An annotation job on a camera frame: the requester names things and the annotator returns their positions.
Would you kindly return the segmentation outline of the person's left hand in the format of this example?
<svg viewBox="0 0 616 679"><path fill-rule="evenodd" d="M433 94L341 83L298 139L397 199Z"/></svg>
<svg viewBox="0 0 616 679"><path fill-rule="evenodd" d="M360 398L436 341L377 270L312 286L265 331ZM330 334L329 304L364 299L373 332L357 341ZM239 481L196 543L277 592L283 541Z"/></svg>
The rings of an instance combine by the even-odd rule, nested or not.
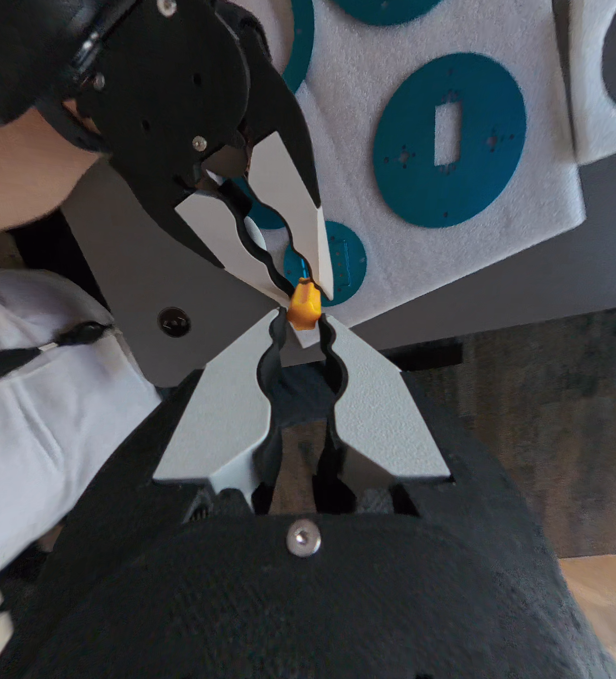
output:
<svg viewBox="0 0 616 679"><path fill-rule="evenodd" d="M70 109L70 112L74 115L75 119L82 125L82 127L85 130L87 130L87 131L89 131L89 132L91 132L91 133L93 133L93 134L95 134L99 137L101 136L101 133L100 133L98 127L95 125L94 121L90 117L82 116L77 111L77 109Z"/></svg>

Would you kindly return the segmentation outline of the black wristband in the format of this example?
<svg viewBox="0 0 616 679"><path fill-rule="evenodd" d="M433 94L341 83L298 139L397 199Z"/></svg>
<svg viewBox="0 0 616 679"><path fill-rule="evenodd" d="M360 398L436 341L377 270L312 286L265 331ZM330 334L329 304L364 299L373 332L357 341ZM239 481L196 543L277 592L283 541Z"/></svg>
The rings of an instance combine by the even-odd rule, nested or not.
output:
<svg viewBox="0 0 616 679"><path fill-rule="evenodd" d="M74 147L108 156L111 151L102 136L88 129L62 102L42 99L35 106L43 119Z"/></svg>

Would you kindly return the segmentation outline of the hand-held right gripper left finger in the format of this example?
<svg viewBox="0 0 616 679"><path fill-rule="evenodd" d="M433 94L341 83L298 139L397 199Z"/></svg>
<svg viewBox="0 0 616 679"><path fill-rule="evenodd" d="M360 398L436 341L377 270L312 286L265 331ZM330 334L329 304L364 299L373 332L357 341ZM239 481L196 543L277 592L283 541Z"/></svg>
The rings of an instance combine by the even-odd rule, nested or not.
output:
<svg viewBox="0 0 616 679"><path fill-rule="evenodd" d="M254 511L258 488L272 488L281 434L271 391L281 371L286 310L262 317L209 361L165 447L153 480L192 483L218 494L238 490Z"/></svg>

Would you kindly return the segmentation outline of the blue perforated mounting disc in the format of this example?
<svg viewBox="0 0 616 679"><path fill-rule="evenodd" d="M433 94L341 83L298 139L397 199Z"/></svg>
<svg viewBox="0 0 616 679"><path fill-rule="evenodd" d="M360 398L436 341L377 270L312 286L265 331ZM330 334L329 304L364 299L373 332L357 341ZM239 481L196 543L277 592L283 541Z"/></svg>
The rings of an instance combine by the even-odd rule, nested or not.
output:
<svg viewBox="0 0 616 679"><path fill-rule="evenodd" d="M349 227L340 222L327 221L329 254L332 261L334 296L329 300L322 295L324 307L336 306L349 300L361 287L368 267L363 242ZM292 284L300 278L308 276L308 268L304 261L287 245L283 259L284 275Z"/></svg>

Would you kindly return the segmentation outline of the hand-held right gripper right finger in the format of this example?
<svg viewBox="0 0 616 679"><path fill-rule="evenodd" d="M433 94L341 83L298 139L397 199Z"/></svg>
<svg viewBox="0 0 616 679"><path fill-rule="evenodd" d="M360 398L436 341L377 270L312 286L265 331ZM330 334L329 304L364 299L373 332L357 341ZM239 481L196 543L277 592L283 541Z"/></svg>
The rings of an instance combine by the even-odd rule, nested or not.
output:
<svg viewBox="0 0 616 679"><path fill-rule="evenodd" d="M385 513L403 483L452 481L402 372L333 316L318 325L333 397L313 475L317 511Z"/></svg>

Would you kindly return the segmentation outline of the yellow handled screwdriver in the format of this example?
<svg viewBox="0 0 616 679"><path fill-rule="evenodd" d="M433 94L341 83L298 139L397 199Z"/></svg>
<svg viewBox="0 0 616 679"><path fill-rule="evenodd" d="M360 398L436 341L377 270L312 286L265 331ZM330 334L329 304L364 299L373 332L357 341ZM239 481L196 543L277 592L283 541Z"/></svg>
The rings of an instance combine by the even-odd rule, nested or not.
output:
<svg viewBox="0 0 616 679"><path fill-rule="evenodd" d="M290 272L296 277L296 281L287 319L295 331L313 330L321 317L321 291L312 279L303 257L297 256L292 261L292 267L287 267L286 270L286 273Z"/></svg>

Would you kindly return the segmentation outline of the dark pants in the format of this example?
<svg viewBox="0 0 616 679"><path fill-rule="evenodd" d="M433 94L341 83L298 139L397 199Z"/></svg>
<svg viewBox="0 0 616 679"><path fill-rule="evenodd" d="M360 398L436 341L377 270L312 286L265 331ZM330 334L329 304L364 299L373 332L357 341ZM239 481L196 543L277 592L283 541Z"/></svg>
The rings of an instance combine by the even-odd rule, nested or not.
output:
<svg viewBox="0 0 616 679"><path fill-rule="evenodd" d="M271 393L273 415L281 429L326 420L336 400L325 361L282 367Z"/></svg>

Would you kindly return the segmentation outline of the black round desk grommet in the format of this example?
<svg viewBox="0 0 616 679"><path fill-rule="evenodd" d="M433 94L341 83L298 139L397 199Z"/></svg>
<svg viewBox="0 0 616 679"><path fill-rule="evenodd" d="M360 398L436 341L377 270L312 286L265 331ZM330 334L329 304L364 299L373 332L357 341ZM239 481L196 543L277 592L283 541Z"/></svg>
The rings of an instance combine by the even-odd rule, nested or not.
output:
<svg viewBox="0 0 616 679"><path fill-rule="evenodd" d="M164 308L159 311L157 321L160 330L170 338L182 338L187 335L192 322L184 310L177 307Z"/></svg>

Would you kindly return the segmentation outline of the person's left forearm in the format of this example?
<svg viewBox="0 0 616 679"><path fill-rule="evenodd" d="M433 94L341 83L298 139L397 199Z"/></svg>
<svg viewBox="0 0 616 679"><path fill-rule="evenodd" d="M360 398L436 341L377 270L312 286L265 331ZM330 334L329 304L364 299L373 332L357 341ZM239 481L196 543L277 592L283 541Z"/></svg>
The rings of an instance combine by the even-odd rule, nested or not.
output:
<svg viewBox="0 0 616 679"><path fill-rule="evenodd" d="M56 210L99 158L64 139L36 109L0 127L0 232Z"/></svg>

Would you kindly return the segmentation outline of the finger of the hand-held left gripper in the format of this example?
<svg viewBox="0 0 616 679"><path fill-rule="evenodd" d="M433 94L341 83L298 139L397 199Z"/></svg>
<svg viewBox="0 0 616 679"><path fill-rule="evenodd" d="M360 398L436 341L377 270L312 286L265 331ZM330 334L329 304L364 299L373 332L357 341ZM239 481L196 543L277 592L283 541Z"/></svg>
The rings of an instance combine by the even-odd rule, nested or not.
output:
<svg viewBox="0 0 616 679"><path fill-rule="evenodd" d="M244 218L225 201L199 191L175 211L227 273L274 300L289 300L293 286L278 274L269 253L248 233Z"/></svg>
<svg viewBox="0 0 616 679"><path fill-rule="evenodd" d="M279 132L253 148L247 184L261 204L283 219L293 249L309 267L314 283L332 300L334 275L321 200L312 198Z"/></svg>

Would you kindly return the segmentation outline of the white foam frame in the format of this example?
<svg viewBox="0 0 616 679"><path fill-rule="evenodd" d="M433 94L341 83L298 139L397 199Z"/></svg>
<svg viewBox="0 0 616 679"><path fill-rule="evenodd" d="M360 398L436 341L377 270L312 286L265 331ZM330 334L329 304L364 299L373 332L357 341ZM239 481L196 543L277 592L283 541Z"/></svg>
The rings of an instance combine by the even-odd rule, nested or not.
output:
<svg viewBox="0 0 616 679"><path fill-rule="evenodd" d="M603 75L603 47L616 1L569 2L569 84L575 157L581 166L616 154L616 103Z"/></svg>

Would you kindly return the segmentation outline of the small blue metal disc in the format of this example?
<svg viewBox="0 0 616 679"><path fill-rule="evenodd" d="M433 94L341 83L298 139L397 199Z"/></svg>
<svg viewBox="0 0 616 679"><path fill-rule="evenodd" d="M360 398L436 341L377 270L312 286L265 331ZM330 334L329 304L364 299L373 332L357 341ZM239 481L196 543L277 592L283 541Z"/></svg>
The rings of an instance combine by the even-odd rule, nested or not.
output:
<svg viewBox="0 0 616 679"><path fill-rule="evenodd" d="M247 216L262 230L283 230L286 224L283 219L272 209L259 202L252 194L247 182L242 177L231 179L236 186L246 195L250 201L250 210Z"/></svg>

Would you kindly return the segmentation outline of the blue disc with rectangular cutout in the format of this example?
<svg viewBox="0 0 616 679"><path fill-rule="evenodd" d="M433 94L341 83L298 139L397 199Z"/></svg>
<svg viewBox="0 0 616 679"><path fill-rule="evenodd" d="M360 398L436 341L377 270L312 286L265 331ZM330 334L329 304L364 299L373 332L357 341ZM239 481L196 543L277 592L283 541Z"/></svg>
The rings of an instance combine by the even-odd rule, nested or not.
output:
<svg viewBox="0 0 616 679"><path fill-rule="evenodd" d="M502 194L525 139L524 97L505 66L483 54L440 56L409 75L383 109L374 177L404 221L452 227Z"/></svg>

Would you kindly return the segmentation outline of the white foam sheet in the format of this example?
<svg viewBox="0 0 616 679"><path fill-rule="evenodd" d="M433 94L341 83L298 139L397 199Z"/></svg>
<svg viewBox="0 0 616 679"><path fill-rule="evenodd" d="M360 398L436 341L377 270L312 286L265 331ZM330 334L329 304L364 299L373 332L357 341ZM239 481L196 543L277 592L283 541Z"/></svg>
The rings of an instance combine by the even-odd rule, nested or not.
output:
<svg viewBox="0 0 616 679"><path fill-rule="evenodd" d="M309 125L327 221L363 242L358 292L329 312L355 327L566 233L586 217L551 1L415 1L401 22L361 21L343 1L313 1L314 39L297 99ZM515 78L526 139L515 174L484 211L444 228L412 225L374 177L374 135L399 85L456 52L489 56Z"/></svg>

